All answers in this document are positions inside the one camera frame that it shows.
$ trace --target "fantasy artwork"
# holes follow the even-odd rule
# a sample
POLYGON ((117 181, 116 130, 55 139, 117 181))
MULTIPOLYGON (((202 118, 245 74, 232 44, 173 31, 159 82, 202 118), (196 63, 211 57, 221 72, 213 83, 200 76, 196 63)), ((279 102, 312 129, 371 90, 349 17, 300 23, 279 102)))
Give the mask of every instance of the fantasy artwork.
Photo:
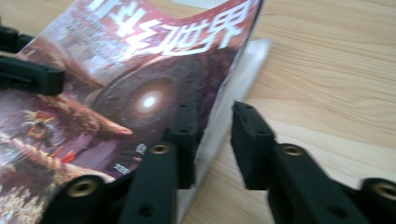
POLYGON ((135 170, 183 103, 203 133, 261 4, 180 20, 146 0, 77 0, 17 55, 63 69, 64 92, 0 89, 0 223, 37 223, 78 176, 135 170))

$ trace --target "magazine cover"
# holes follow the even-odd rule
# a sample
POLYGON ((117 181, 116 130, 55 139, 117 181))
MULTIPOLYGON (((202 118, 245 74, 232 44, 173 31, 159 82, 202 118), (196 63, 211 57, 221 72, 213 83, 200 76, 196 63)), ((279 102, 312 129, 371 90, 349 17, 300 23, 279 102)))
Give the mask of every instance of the magazine cover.
POLYGON ((261 4, 173 19, 146 0, 77 0, 17 55, 63 69, 64 92, 0 89, 0 223, 37 223, 80 175, 135 170, 183 103, 202 133, 261 4))

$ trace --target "wood grain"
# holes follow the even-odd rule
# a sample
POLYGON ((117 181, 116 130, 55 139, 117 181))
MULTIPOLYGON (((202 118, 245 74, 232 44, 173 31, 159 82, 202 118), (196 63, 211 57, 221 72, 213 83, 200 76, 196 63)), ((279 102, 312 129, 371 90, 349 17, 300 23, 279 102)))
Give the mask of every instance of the wood grain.
MULTIPOLYGON (((37 35, 72 0, 0 0, 3 23, 37 35)), ((178 18, 201 9, 153 1, 178 18)), ((254 38, 274 45, 247 98, 279 142, 308 149, 333 178, 357 187, 396 181, 396 2, 268 0, 254 38)), ((185 223, 272 223, 265 192, 243 189, 228 141, 185 223)))

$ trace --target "light wooden surface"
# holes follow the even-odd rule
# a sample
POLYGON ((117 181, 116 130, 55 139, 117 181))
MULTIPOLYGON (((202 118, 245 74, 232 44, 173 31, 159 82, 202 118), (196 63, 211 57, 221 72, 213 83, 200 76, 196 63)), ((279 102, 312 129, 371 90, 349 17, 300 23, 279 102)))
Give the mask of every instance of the light wooden surface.
MULTIPOLYGON (((175 17, 202 10, 153 1, 175 17)), ((3 23, 37 35, 72 0, 0 0, 3 23)), ((270 57, 247 98, 279 142, 308 149, 326 172, 357 187, 396 181, 396 2, 268 0, 254 38, 270 57)), ((227 144, 185 223, 272 223, 265 192, 243 189, 227 144)))

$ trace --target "wooden table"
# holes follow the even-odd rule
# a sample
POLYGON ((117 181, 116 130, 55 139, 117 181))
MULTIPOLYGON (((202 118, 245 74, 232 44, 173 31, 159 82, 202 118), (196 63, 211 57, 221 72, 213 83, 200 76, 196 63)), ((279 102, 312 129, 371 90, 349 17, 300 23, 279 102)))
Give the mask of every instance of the wooden table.
MULTIPOLYGON (((3 23, 37 35, 73 0, 0 0, 3 23)), ((186 17, 201 9, 153 1, 186 17)), ((247 98, 279 142, 308 149, 334 179, 396 181, 396 2, 268 0, 254 38, 274 45, 247 98)), ((265 192, 243 189, 227 144, 184 223, 272 223, 265 192)))

